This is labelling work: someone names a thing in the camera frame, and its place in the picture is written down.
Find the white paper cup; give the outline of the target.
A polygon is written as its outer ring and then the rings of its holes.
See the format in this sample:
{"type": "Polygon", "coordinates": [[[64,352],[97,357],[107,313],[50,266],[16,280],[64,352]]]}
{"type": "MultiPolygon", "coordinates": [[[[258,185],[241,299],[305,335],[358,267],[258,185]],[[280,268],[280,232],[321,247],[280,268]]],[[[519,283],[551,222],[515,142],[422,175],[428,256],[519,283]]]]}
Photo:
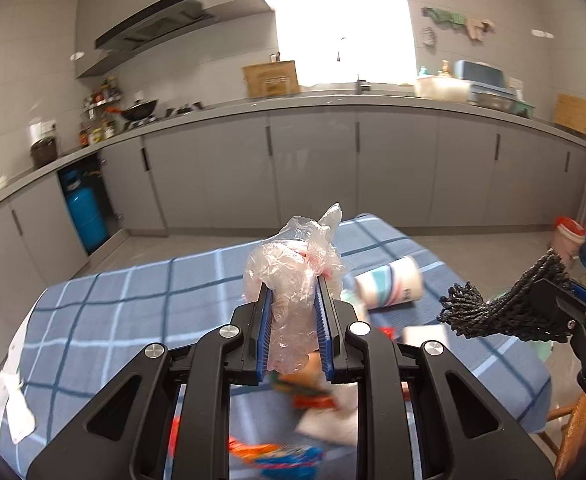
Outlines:
{"type": "Polygon", "coordinates": [[[369,310],[407,304],[423,296],[422,274],[411,256],[355,277],[359,298],[369,310]]]}

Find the clear plastic bag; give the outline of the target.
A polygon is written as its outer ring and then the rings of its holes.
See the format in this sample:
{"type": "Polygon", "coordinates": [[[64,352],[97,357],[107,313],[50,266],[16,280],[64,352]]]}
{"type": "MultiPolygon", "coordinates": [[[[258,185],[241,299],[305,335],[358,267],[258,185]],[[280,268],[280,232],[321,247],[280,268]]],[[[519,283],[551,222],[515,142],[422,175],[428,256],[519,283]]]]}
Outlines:
{"type": "Polygon", "coordinates": [[[298,373],[318,350],[314,311],[317,279],[324,278],[331,297],[337,299],[346,273],[333,244],[341,221],[338,203],[318,220],[294,216],[247,256],[243,272],[245,299],[256,300],[261,286],[273,292],[269,370],[284,375],[298,373]]]}

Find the orange blue snack wrapper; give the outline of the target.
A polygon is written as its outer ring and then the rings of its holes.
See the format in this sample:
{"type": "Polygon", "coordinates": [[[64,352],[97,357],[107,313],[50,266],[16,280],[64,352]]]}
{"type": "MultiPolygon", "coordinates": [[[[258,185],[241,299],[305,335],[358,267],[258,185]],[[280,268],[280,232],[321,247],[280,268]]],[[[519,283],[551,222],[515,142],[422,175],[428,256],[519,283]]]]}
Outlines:
{"type": "Polygon", "coordinates": [[[268,479],[314,479],[323,461],[321,448],[307,445],[246,444],[228,440],[230,454],[268,479]]]}

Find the grey kitchen cabinets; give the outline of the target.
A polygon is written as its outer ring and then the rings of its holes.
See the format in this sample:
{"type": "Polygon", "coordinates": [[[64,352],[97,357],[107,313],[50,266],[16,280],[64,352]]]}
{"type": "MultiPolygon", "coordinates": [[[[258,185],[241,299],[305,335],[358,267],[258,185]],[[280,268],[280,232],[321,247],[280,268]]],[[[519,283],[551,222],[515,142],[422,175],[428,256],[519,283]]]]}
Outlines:
{"type": "Polygon", "coordinates": [[[548,226],[578,211],[586,144],[482,115],[309,106],[153,125],[74,155],[139,234],[271,233],[339,204],[410,233],[548,226]]]}

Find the pink bucket red lid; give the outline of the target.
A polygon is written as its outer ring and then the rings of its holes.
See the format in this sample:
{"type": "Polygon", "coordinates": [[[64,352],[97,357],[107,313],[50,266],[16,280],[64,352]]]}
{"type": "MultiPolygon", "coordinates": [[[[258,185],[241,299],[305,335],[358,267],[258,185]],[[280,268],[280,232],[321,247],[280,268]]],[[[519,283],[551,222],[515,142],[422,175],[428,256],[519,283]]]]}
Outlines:
{"type": "Polygon", "coordinates": [[[586,230],[570,217],[558,217],[554,222],[551,247],[570,268],[579,258],[579,251],[586,240],[586,230]]]}

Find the wicker chair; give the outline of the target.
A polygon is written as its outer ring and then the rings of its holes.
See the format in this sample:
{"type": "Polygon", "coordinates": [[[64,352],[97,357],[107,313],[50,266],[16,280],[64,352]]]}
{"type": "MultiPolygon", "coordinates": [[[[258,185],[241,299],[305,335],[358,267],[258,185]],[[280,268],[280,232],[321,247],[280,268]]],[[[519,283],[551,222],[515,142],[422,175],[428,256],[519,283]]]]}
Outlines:
{"type": "Polygon", "coordinates": [[[568,422],[563,426],[560,445],[556,445],[546,431],[538,434],[554,455],[554,473],[557,479],[562,479],[568,473],[586,448],[585,393],[581,393],[575,402],[551,410],[547,415],[547,422],[554,422],[564,417],[568,418],[568,422]]]}

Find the blue plaid tablecloth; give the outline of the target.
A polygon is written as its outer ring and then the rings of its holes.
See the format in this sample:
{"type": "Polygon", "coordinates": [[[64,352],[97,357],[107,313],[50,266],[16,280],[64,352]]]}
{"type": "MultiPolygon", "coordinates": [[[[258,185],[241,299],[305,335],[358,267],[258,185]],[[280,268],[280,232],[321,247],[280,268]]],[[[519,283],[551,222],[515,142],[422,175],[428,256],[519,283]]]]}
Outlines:
{"type": "Polygon", "coordinates": [[[411,478],[427,453],[502,430],[530,434],[550,408],[551,379],[526,342],[453,332],[396,344],[388,328],[439,326],[458,278],[442,260],[381,219],[341,223],[333,244],[346,273],[342,300],[359,323],[351,345],[361,380],[326,380],[319,346],[298,373],[268,370],[231,384],[231,323],[244,297],[246,259],[259,242],[87,276],[47,288],[18,333],[18,373],[0,418],[0,455],[29,479],[264,478],[228,440],[321,448],[316,478],[411,478]],[[355,277],[411,256],[423,296],[369,310],[355,277]],[[335,445],[295,432],[310,408],[335,408],[331,385],[358,387],[358,441],[335,445]]]}

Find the wooden cutting board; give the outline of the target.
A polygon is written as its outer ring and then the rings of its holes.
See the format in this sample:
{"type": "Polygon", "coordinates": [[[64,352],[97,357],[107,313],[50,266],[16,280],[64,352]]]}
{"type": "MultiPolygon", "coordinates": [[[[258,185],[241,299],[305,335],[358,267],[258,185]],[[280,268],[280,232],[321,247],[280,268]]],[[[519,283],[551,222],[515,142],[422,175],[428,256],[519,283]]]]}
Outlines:
{"type": "Polygon", "coordinates": [[[560,93],[555,102],[553,123],[586,136],[586,99],[560,93]]]}

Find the black wok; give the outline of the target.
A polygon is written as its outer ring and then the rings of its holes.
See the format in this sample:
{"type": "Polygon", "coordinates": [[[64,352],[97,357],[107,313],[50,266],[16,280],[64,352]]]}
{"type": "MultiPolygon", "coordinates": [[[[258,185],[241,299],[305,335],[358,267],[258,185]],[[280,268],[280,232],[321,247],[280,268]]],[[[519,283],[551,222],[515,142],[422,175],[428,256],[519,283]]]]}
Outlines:
{"type": "Polygon", "coordinates": [[[107,112],[120,115],[126,122],[140,122],[142,119],[146,119],[154,113],[156,104],[156,100],[137,101],[133,106],[125,108],[125,110],[110,106],[107,108],[107,112]]]}

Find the blue dish rack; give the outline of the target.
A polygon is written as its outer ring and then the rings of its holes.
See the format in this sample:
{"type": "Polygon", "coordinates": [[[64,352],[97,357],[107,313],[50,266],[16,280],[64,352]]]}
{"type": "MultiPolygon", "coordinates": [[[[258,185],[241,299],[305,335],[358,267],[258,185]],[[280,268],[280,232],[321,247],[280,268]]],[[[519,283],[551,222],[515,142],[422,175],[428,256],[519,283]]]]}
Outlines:
{"type": "Polygon", "coordinates": [[[468,83],[470,104],[511,113],[515,93],[506,86],[502,70],[484,63],[459,60],[453,64],[453,75],[468,83]]]}

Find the spice rack with bottles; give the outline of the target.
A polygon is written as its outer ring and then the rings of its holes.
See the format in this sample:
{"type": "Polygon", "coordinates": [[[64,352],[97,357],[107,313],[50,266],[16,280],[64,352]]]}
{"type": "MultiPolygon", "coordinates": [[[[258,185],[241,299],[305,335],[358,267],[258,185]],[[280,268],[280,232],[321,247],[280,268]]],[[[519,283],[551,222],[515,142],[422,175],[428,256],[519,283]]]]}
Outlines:
{"type": "Polygon", "coordinates": [[[92,90],[83,101],[83,115],[80,123],[80,146],[97,144],[109,140],[118,132],[115,115],[122,91],[115,76],[106,79],[92,90]]]}

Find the cardboard box on counter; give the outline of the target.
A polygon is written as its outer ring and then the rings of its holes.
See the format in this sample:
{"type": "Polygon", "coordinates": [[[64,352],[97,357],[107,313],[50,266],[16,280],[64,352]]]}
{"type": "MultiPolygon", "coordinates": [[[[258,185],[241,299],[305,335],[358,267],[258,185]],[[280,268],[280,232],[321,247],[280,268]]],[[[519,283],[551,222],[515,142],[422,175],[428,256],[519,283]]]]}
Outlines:
{"type": "Polygon", "coordinates": [[[242,67],[251,99],[291,96],[301,92],[294,61],[269,62],[242,67]]]}

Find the white plastic container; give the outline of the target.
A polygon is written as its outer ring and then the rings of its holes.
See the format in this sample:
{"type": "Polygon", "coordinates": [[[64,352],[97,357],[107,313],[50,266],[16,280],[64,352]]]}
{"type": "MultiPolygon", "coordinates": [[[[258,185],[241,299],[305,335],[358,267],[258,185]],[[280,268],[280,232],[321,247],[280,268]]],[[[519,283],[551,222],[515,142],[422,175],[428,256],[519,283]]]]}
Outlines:
{"type": "Polygon", "coordinates": [[[470,83],[449,76],[420,76],[415,79],[415,95],[420,99],[466,103],[470,99],[470,83]]]}

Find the green hanging cloth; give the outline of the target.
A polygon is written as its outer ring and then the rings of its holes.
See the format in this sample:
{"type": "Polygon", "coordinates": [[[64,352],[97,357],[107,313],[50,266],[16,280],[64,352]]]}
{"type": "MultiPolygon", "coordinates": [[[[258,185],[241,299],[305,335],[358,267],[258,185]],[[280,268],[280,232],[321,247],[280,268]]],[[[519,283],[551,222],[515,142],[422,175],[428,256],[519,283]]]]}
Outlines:
{"type": "Polygon", "coordinates": [[[448,25],[453,29],[465,28],[468,24],[468,18],[461,13],[432,8],[431,6],[422,6],[421,13],[426,18],[430,18],[437,25],[448,25]]]}

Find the black range hood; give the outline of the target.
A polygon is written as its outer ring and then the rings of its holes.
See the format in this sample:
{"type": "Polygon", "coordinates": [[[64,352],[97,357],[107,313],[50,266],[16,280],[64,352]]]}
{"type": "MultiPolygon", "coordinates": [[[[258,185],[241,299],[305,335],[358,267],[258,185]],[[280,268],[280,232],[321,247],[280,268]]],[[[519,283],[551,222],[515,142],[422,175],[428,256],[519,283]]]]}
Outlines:
{"type": "Polygon", "coordinates": [[[103,32],[95,40],[95,48],[137,53],[171,39],[175,32],[186,34],[214,21],[201,0],[157,0],[103,32]]]}

